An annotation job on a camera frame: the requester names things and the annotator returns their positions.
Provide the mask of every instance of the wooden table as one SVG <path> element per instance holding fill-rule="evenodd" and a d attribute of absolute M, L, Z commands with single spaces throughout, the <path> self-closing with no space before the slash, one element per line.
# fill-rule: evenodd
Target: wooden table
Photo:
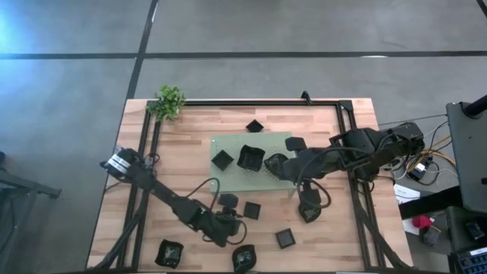
<path fill-rule="evenodd" d="M 118 145 L 137 149 L 146 102 L 127 102 Z M 352 102 L 358 127 L 377 129 L 371 99 L 352 99 Z M 292 132 L 293 136 L 304 137 L 308 147 L 328 146 L 329 137 L 339 134 L 336 110 L 332 107 L 184 107 L 178 120 L 164 122 L 161 127 L 158 141 L 161 160 L 155 166 L 158 179 L 176 193 L 186 195 L 209 176 L 210 138 L 214 135 L 245 133 L 245 125 L 253 119 L 265 126 L 264 132 Z M 146 151 L 149 151 L 153 128 L 150 126 Z M 298 215 L 297 195 L 289 199 L 286 191 L 237 193 L 237 211 L 240 213 L 246 201 L 262 205 L 258 221 L 244 219 L 248 235 L 243 244 L 254 244 L 258 256 L 253 270 L 298 272 L 364 269 L 346 173 L 335 172 L 318 182 L 329 191 L 333 202 L 310 224 L 305 224 Z M 107 185 L 112 183 L 114 180 L 109 179 Z M 100 262 L 118 238 L 125 218 L 129 188 L 120 184 L 104 195 L 88 266 Z M 376 180 L 372 196 L 380 232 L 399 257 L 412 265 L 392 183 L 385 179 Z M 201 188 L 193 198 L 209 205 L 212 201 L 209 186 Z M 281 250 L 275 232 L 286 228 L 292 229 L 297 244 Z M 232 240 L 238 241 L 241 236 L 238 234 Z M 195 233 L 185 227 L 168 206 L 152 196 L 145 223 L 140 271 L 172 271 L 154 263 L 163 239 L 184 245 L 183 258 L 177 271 L 233 269 L 231 254 L 235 246 L 221 248 L 203 242 L 201 232 Z M 370 237 L 368 246 L 374 257 Z M 132 256 L 130 249 L 127 256 Z"/>

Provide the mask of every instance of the black metal frame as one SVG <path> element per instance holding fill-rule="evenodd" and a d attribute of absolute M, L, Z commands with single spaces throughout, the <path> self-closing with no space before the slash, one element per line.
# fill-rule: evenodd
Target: black metal frame
<path fill-rule="evenodd" d="M 345 119 L 343 116 L 343 112 L 345 111 L 349 116 L 349 122 L 352 129 L 357 128 L 357 124 L 355 121 L 355 115 L 353 110 L 353 105 L 350 100 L 311 100 L 307 92 L 305 91 L 301 96 L 302 99 L 297 100 L 188 100 L 186 102 L 187 107 L 207 107 L 207 106 L 229 106 L 229 107 L 239 107 L 239 106 L 320 106 L 320 107 L 335 107 L 336 114 L 338 118 L 339 130 L 340 133 L 345 133 Z M 138 147 L 138 152 L 143 156 L 144 155 L 144 148 L 146 144 L 146 138 L 148 135 L 148 127 L 150 125 L 151 115 L 148 111 L 145 111 L 145 118 L 144 124 L 142 126 L 142 134 L 141 139 Z M 158 138 L 160 134 L 161 123 L 155 123 L 154 125 L 154 134 L 151 143 L 151 150 L 150 153 L 156 153 L 157 146 L 158 146 Z M 374 241 L 374 251 L 377 257 L 377 265 L 372 266 L 371 264 L 371 256 L 369 254 L 367 238 L 365 236 L 365 229 L 364 227 L 367 226 L 363 222 L 361 218 L 362 212 L 366 212 L 368 221 L 368 228 L 374 229 L 377 233 L 378 226 L 377 226 L 377 218 L 374 211 L 374 204 L 372 202 L 372 195 L 371 190 L 368 184 L 363 184 L 364 187 L 364 198 L 365 198 L 365 205 L 366 209 L 363 209 L 359 198 L 359 191 L 358 191 L 358 182 L 353 178 L 352 174 L 349 173 L 349 185 L 352 197 L 352 204 L 355 213 L 355 223 L 357 225 L 357 233 L 358 233 L 358 240 L 360 243 L 361 248 L 361 256 L 363 259 L 364 264 L 364 271 L 365 272 L 395 272 L 398 271 L 397 269 L 391 269 L 386 267 L 385 259 L 384 259 L 384 252 L 380 248 L 378 241 Z M 108 253 L 109 259 L 104 260 L 101 264 L 97 265 L 95 269 L 87 269 L 83 273 L 98 273 L 109 270 L 110 272 L 136 272 L 138 270 L 138 263 L 140 260 L 140 252 L 142 249 L 142 241 L 143 241 L 143 233 L 144 233 L 144 225 L 145 225 L 145 217 L 148 207 L 148 198 L 149 193 L 143 192 L 141 201 L 137 210 L 134 213 L 135 209 L 135 198 L 137 196 L 137 188 L 132 187 L 130 194 L 129 194 L 129 203 L 127 205 L 126 211 L 126 221 L 124 224 L 124 231 L 120 239 L 116 242 L 113 249 Z M 130 237 L 130 234 L 133 230 L 137 227 L 137 232 L 134 241 L 134 252 L 132 256 L 132 262 L 130 266 L 126 266 L 126 248 L 127 248 L 127 240 Z M 110 269 L 115 258 L 118 257 L 116 262 L 116 268 Z M 410 272 L 410 273 L 439 273 L 439 272 L 423 272 L 416 269 L 401 269 L 401 272 Z"/>

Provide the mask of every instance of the white paper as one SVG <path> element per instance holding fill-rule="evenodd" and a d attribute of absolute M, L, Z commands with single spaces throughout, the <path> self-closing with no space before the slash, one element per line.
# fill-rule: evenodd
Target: white paper
<path fill-rule="evenodd" d="M 403 202 L 419 199 L 419 196 L 421 195 L 421 193 L 417 190 L 411 190 L 410 188 L 400 186 L 398 184 L 394 185 L 394 193 L 396 194 L 396 201 L 398 205 L 402 204 Z M 419 235 L 419 228 L 412 225 L 412 218 L 403 220 L 403 227 L 405 232 Z"/>

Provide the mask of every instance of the green board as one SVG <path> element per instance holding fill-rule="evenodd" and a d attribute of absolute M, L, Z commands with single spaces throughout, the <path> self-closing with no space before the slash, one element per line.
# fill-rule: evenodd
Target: green board
<path fill-rule="evenodd" d="M 225 150 L 234 161 L 221 171 L 215 164 L 210 162 L 210 174 L 220 180 L 220 192 L 231 193 L 239 191 L 261 191 L 261 190 L 293 190 L 296 186 L 287 180 L 279 180 L 270 173 L 264 163 L 259 172 L 243 169 L 237 165 L 242 146 L 249 145 L 260 148 L 266 152 L 264 159 L 275 153 L 281 153 L 288 158 L 295 157 L 294 152 L 288 151 L 285 140 L 291 137 L 290 132 L 280 133 L 247 133 L 233 135 L 216 135 L 212 137 L 210 148 L 210 160 L 221 150 Z M 216 192 L 217 185 L 211 183 L 210 190 Z"/>

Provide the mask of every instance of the green plant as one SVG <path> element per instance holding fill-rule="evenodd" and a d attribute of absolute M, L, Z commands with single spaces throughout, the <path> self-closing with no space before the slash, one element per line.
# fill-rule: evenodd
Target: green plant
<path fill-rule="evenodd" d="M 147 110 L 152 115 L 155 115 L 157 121 L 162 121 L 164 118 L 169 120 L 176 119 L 180 108 L 184 106 L 186 98 L 180 92 L 178 87 L 170 87 L 164 85 L 161 87 L 159 94 L 154 92 L 156 101 L 151 102 L 147 106 Z"/>

